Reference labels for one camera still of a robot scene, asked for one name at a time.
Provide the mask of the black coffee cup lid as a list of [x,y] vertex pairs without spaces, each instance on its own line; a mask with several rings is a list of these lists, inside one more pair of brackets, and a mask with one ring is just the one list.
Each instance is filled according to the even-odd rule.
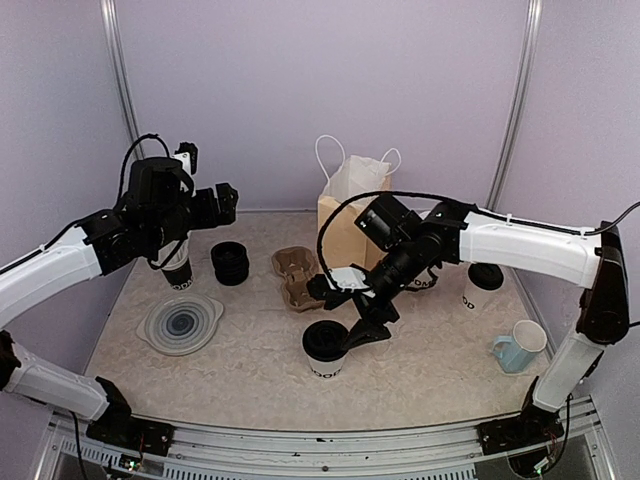
[[302,347],[309,357],[321,362],[332,362],[346,355],[343,343],[347,336],[348,330],[341,323],[321,320],[306,328],[302,336]]
[[504,274],[495,264],[474,263],[467,270],[471,283],[486,291],[498,290],[504,283]]

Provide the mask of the white paper coffee cup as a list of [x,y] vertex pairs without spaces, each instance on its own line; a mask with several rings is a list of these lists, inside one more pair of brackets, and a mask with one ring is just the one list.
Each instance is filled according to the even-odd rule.
[[480,312],[495,298],[498,292],[498,289],[483,289],[467,280],[462,294],[463,306],[471,312]]
[[329,351],[325,353],[307,353],[310,369],[321,379],[331,379],[339,375],[347,356],[346,351]]

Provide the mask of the brown cardboard cup carrier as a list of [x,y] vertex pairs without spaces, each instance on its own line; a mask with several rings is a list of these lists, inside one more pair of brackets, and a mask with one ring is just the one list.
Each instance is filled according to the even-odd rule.
[[307,282],[319,273],[318,262],[310,249],[303,246],[280,249],[272,255],[271,262],[282,279],[282,297],[290,310],[304,312],[324,305],[322,300],[313,298],[307,288]]

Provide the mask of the brown paper takeout bag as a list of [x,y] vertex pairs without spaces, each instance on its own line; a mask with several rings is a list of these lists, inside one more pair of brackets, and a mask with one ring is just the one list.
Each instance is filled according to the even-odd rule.
[[[341,155],[340,165],[332,171],[325,168],[320,156],[320,142],[333,141]],[[317,200],[317,225],[323,226],[330,214],[349,198],[366,192],[391,188],[392,174],[402,163],[400,151],[392,147],[381,158],[347,155],[340,141],[328,134],[316,139],[315,156],[326,182]],[[353,264],[372,269],[384,253],[356,226],[357,217],[371,202],[370,198],[357,200],[346,206],[331,221],[323,240],[322,253],[326,265],[331,268],[349,267]]]

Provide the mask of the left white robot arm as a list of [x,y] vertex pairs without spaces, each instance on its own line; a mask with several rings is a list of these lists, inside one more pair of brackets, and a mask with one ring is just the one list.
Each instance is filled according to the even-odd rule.
[[53,315],[56,327],[77,314],[95,313],[74,293],[97,292],[87,282],[104,278],[135,262],[172,269],[191,232],[232,224],[239,194],[228,183],[198,189],[185,154],[133,163],[129,185],[114,206],[71,221],[53,240],[1,269],[1,391],[34,400],[97,422],[121,445],[133,443],[140,424],[118,387],[102,377],[78,374],[33,353],[11,325]]

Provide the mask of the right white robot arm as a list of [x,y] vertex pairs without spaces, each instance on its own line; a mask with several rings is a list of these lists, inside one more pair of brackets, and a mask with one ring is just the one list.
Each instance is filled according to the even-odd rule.
[[434,195],[417,213],[401,191],[364,193],[369,203],[354,223],[382,252],[367,270],[352,265],[321,271],[308,281],[327,310],[352,301],[359,313],[345,349],[389,338],[399,318],[393,301],[420,274],[443,264],[491,264],[553,278],[581,289],[579,315],[550,365],[534,381],[511,433],[535,442],[574,388],[595,368],[606,348],[629,332],[629,288],[616,222],[598,228],[567,227],[500,215],[472,203]]

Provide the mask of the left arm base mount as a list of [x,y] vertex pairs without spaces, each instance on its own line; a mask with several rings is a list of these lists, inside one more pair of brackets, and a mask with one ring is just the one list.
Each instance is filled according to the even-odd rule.
[[86,436],[103,443],[166,457],[175,427],[132,415],[131,407],[115,384],[102,377],[95,380],[106,393],[108,406],[86,429]]

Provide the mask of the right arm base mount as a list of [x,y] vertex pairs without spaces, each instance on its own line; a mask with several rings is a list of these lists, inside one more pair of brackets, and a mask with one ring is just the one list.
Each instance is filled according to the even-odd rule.
[[533,390],[527,392],[521,411],[514,416],[482,422],[477,433],[484,455],[503,453],[559,439],[565,434],[559,413],[533,404]]

